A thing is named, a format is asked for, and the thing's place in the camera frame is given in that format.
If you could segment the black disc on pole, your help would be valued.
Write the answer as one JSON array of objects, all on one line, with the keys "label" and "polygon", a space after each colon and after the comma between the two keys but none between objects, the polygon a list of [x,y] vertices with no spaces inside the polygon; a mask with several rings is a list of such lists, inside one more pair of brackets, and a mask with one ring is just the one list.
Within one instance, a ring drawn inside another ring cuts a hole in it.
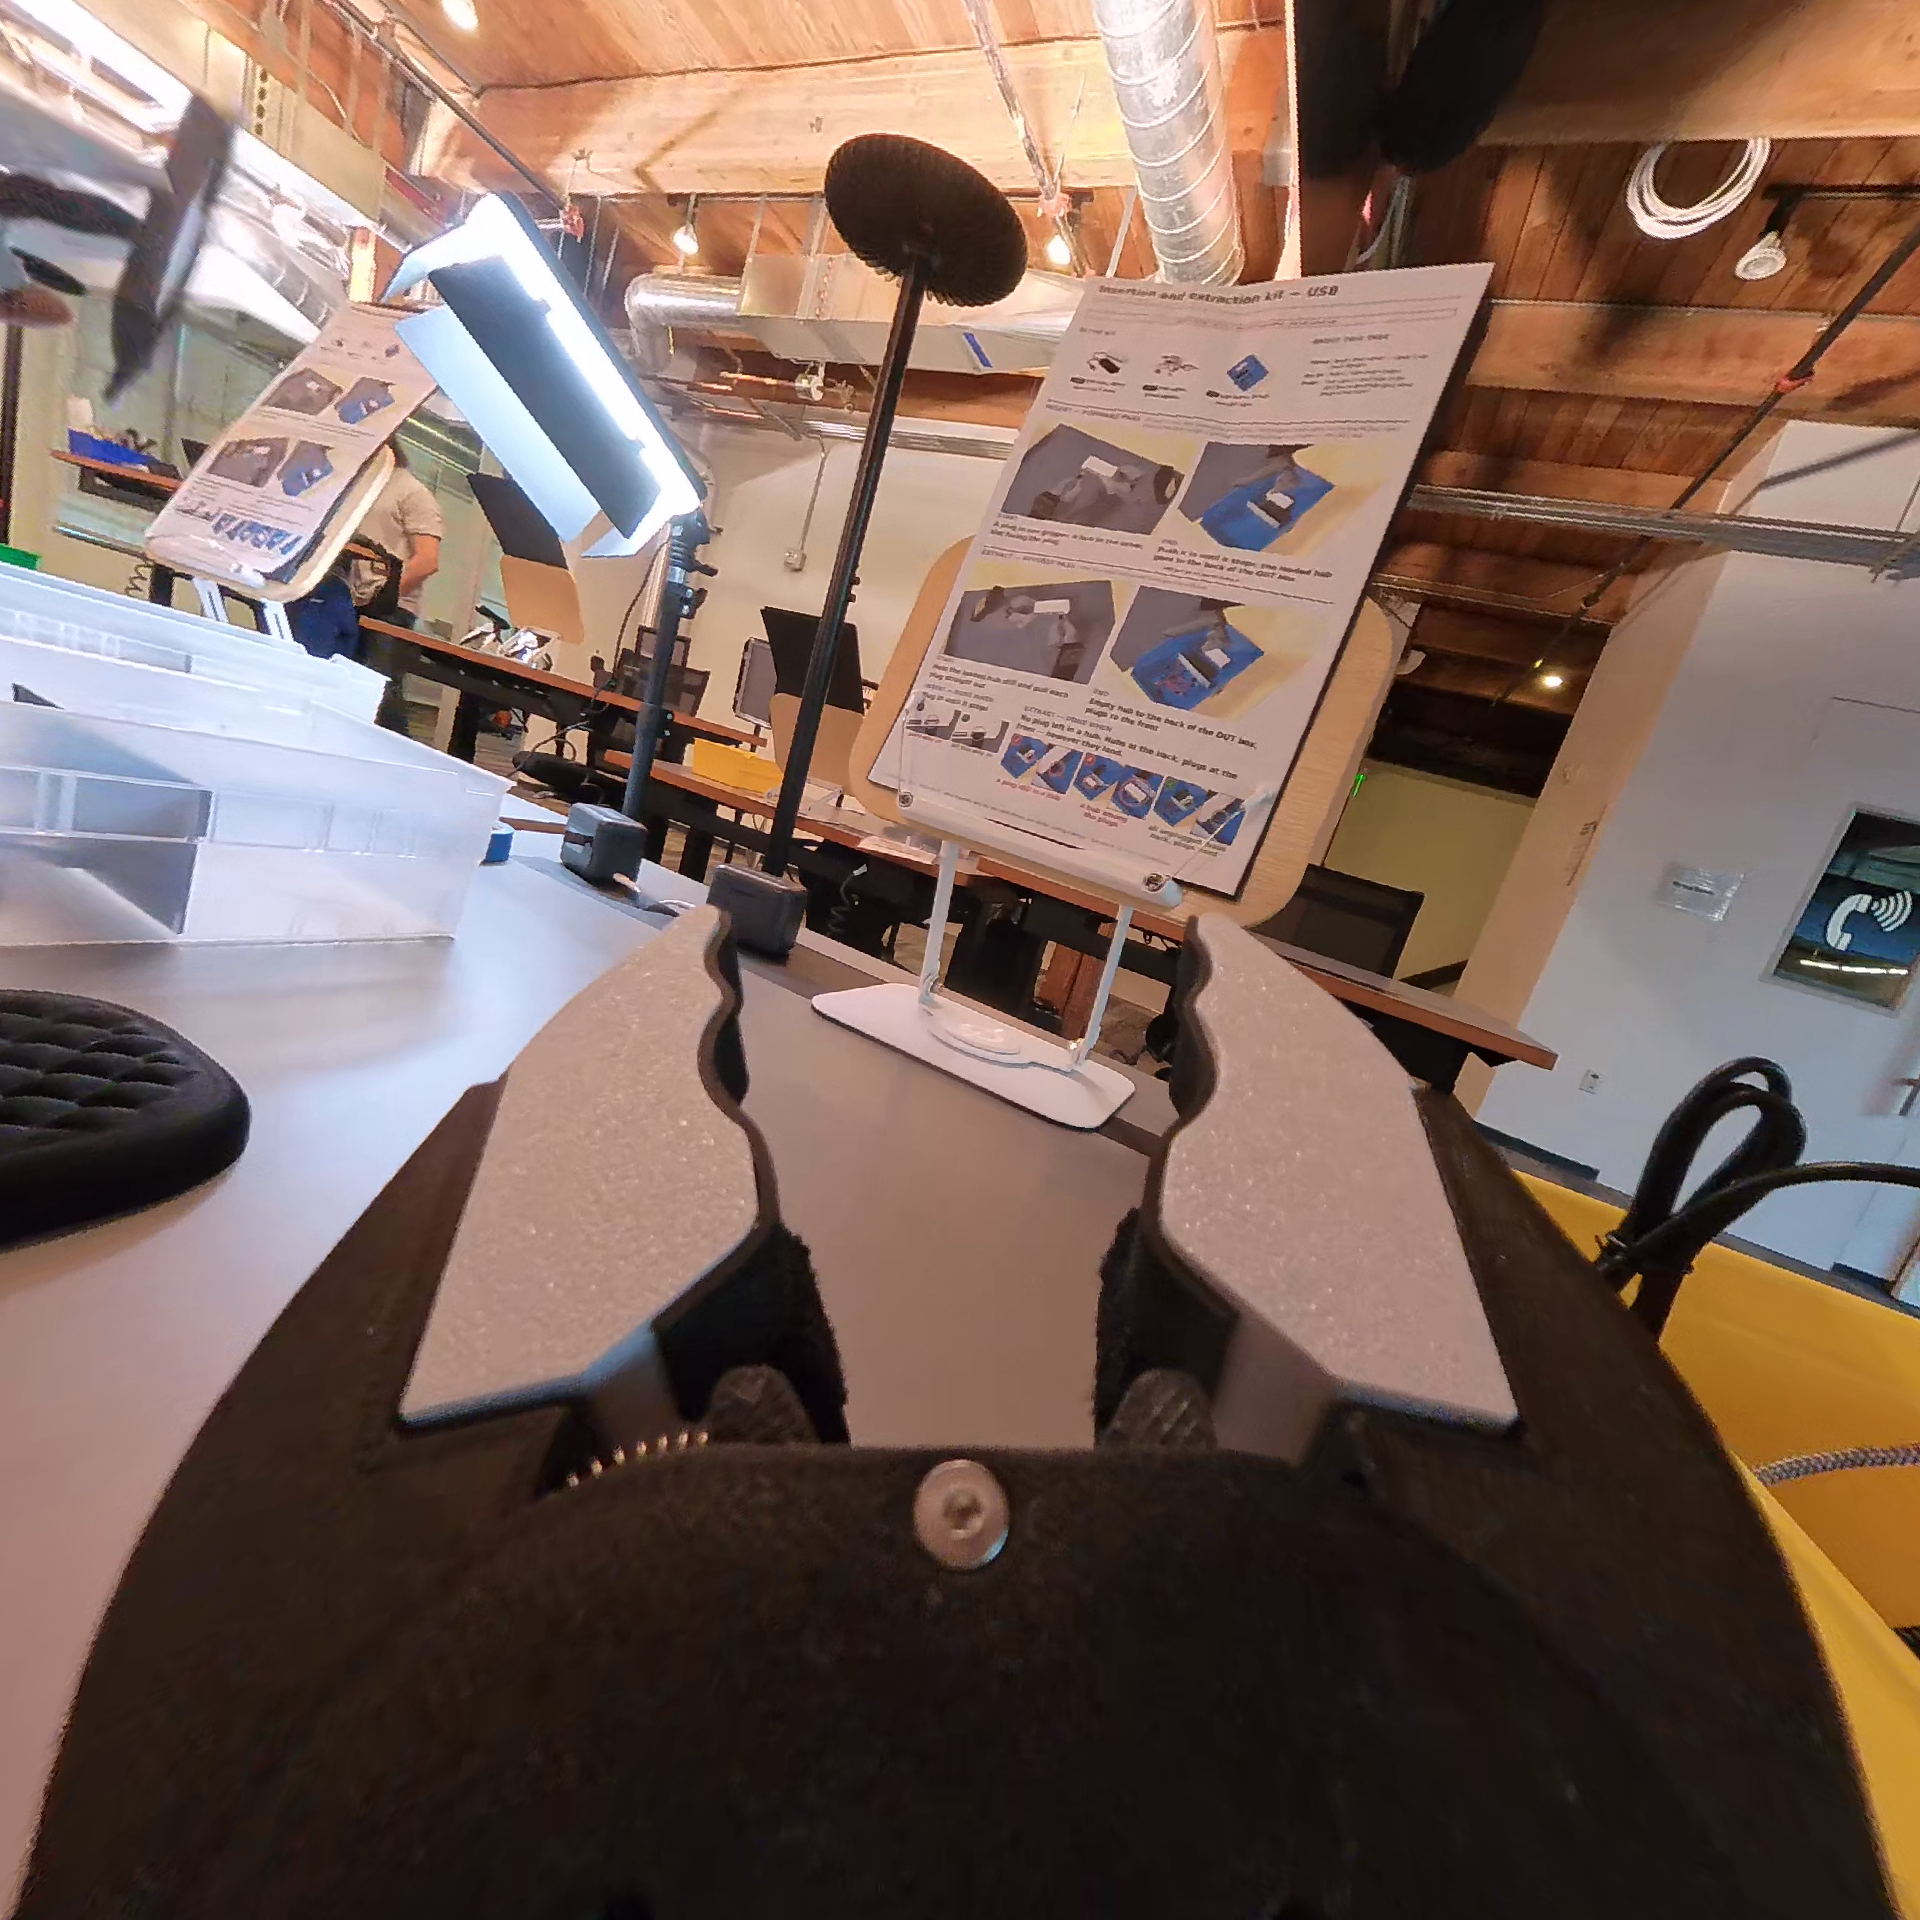
[{"label": "black disc on pole", "polygon": [[874,273],[899,280],[893,321],[880,356],[876,400],[863,434],[850,504],[833,554],[821,624],[810,651],[807,687],[794,722],[764,873],[789,868],[801,826],[805,780],[827,709],[835,629],[850,609],[863,542],[880,489],[883,452],[893,431],[910,374],[910,349],[922,296],[981,309],[994,304],[1025,274],[1025,236],[1008,196],[963,161],[903,135],[863,135],[844,141],[827,166],[827,205],[847,250]]}]

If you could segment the rectangular metal duct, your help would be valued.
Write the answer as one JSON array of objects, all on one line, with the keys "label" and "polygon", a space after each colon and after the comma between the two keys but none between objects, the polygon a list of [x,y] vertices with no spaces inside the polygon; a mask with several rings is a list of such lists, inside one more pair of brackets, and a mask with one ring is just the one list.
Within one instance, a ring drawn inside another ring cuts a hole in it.
[{"label": "rectangular metal duct", "polygon": [[[967,376],[1039,376],[1061,343],[1083,280],[1025,273],[986,309],[922,296],[910,367]],[[784,361],[880,367],[899,284],[850,255],[757,255],[736,280],[635,274],[623,309],[637,349],[667,336],[751,341]]]}]

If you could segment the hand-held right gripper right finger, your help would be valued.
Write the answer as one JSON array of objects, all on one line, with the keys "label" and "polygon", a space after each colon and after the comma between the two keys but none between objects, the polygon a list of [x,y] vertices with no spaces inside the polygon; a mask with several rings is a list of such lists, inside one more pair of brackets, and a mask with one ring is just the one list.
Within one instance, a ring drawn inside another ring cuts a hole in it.
[{"label": "hand-held right gripper right finger", "polygon": [[1220,912],[1184,938],[1173,1126],[1142,1243],[1176,1283],[1176,1366],[1228,1452],[1304,1465],[1335,1408],[1510,1434],[1513,1388],[1412,1076],[1348,1008]]}]

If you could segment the yellow bin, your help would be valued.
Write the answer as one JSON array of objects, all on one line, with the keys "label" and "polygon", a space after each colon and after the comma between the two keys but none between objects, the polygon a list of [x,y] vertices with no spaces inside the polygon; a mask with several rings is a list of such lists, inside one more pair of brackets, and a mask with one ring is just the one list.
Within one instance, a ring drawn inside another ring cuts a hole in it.
[{"label": "yellow bin", "polygon": [[1764,1495],[1917,1646],[1917,1316],[1709,1246],[1657,1348]]}]

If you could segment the instruction sheet on wooden board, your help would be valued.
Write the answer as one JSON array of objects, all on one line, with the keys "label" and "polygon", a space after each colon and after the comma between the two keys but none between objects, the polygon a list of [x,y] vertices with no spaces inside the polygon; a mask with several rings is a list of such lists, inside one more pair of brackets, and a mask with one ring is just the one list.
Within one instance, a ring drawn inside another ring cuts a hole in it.
[{"label": "instruction sheet on wooden board", "polygon": [[1370,599],[1492,265],[1085,286],[847,795],[1095,899],[1266,919],[1401,649]]},{"label": "instruction sheet on wooden board", "polygon": [[187,466],[140,554],[262,600],[309,593],[396,472],[391,434],[435,390],[396,304],[344,304]]}]

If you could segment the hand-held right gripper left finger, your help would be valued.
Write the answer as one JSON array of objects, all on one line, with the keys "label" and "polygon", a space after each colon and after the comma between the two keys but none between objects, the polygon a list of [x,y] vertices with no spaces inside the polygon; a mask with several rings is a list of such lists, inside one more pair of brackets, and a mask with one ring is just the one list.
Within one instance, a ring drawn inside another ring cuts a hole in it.
[{"label": "hand-held right gripper left finger", "polygon": [[574,1408],[601,1452],[691,1415],[667,1332],[776,1226],[743,1116],[731,929],[672,917],[525,1042],[498,1082],[417,1360],[404,1427]]}]

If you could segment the framed phone sign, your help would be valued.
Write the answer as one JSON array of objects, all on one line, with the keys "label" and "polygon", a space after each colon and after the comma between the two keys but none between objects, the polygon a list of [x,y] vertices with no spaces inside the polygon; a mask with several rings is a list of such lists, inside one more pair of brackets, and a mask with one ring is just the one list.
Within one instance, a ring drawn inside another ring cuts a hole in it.
[{"label": "framed phone sign", "polygon": [[1772,978],[1874,1010],[1917,984],[1917,820],[1854,809],[1800,902]]}]

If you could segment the bright light panel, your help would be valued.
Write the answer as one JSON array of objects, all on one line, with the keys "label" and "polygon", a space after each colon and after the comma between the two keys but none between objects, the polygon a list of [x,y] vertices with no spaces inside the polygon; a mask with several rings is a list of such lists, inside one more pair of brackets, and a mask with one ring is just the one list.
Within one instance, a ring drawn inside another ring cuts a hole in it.
[{"label": "bright light panel", "polygon": [[481,196],[398,265],[388,302],[435,304],[398,336],[562,542],[635,559],[702,511],[706,484],[528,210]]}]

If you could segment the clear plastic bin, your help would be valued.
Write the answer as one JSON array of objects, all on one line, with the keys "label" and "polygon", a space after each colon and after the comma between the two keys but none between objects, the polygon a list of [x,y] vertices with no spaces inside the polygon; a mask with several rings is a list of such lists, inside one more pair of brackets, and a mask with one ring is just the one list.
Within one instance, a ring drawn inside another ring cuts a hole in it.
[{"label": "clear plastic bin", "polygon": [[313,661],[292,637],[155,609],[16,566],[2,566],[2,643],[298,691],[357,722],[377,722],[388,697],[388,681],[353,661]]},{"label": "clear plastic bin", "polygon": [[2,704],[2,947],[447,938],[508,780],[347,717]]}]

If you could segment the black quilted pad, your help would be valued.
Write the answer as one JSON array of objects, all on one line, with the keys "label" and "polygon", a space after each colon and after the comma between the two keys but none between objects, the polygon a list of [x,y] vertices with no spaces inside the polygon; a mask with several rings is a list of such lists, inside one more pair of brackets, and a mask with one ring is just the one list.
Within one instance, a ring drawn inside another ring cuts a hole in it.
[{"label": "black quilted pad", "polygon": [[2,1249],[182,1198],[249,1126],[231,1074],[170,1027],[2,989]]}]

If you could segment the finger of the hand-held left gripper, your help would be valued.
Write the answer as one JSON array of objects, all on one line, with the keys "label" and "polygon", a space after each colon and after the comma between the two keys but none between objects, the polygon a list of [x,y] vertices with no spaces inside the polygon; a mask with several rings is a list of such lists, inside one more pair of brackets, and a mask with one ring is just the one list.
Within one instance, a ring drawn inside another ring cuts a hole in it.
[{"label": "finger of the hand-held left gripper", "polygon": [[148,189],[164,176],[187,88],[148,99],[102,76],[2,68],[2,172],[82,189]]}]

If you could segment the wooden office desk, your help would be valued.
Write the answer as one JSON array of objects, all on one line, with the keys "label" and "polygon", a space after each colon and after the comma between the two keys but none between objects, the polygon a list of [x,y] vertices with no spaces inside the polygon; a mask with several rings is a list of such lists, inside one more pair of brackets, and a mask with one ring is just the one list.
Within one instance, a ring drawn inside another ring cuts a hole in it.
[{"label": "wooden office desk", "polygon": [[[776,802],[706,780],[684,766],[656,762],[644,820],[667,820],[684,830],[684,877],[706,877],[713,845],[764,851],[776,824]],[[827,803],[801,816],[801,845],[835,845],[850,859],[903,868],[904,888],[929,888],[939,855],[921,851],[903,830],[859,809]],[[945,982],[1004,1014],[1027,1018],[1051,948],[1067,948],[1101,963],[1115,930],[1115,907],[1071,882],[1046,882],[994,855],[978,855],[958,868],[953,888],[963,894],[958,930],[945,961]],[[1333,958],[1264,938],[1281,961],[1300,969],[1313,984],[1348,1004],[1381,1042],[1439,1092],[1452,1092],[1464,1060],[1551,1070],[1556,1056],[1520,1029],[1494,1021],[1452,998],[1439,998],[1382,975],[1359,972]]]}]

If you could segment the black light stand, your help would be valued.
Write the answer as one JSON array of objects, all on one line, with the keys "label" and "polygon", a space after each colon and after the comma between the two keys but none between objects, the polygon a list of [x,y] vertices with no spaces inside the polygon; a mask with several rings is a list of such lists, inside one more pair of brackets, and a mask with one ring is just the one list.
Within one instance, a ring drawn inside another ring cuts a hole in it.
[{"label": "black light stand", "polygon": [[697,592],[691,587],[691,579],[697,574],[711,574],[711,566],[702,562],[702,547],[711,541],[713,541],[713,529],[706,522],[706,511],[682,513],[667,529],[658,593],[656,593],[656,624],[653,624],[653,655],[639,676],[630,769],[625,769],[625,785],[623,785],[623,803],[619,803],[623,820],[630,820],[637,830],[639,830],[644,785],[653,780],[658,738],[667,731],[667,681],[678,661],[682,624],[691,600],[697,600]]}]

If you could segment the black monitor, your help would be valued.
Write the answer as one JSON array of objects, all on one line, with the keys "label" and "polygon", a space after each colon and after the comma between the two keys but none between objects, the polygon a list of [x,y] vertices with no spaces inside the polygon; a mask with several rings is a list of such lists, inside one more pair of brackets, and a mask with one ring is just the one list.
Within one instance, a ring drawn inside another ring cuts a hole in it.
[{"label": "black monitor", "polygon": [[1292,919],[1281,942],[1381,978],[1399,978],[1422,899],[1422,891],[1307,867],[1290,899]]},{"label": "black monitor", "polygon": [[[794,611],[794,609],[776,609],[776,606],[759,609],[759,627],[764,627],[764,637],[776,661],[780,697],[794,697],[794,701],[805,697],[818,624],[821,624],[818,611]],[[850,714],[865,709],[859,627],[850,618],[841,624],[835,643],[833,643],[827,705],[841,705]]]}]

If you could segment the round silver ventilation duct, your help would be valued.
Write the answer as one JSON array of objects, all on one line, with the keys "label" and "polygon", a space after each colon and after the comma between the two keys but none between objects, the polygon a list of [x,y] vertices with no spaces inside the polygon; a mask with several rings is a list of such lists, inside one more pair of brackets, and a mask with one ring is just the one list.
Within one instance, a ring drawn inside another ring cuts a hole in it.
[{"label": "round silver ventilation duct", "polygon": [[1161,284],[1236,286],[1241,233],[1213,3],[1091,3]]}]

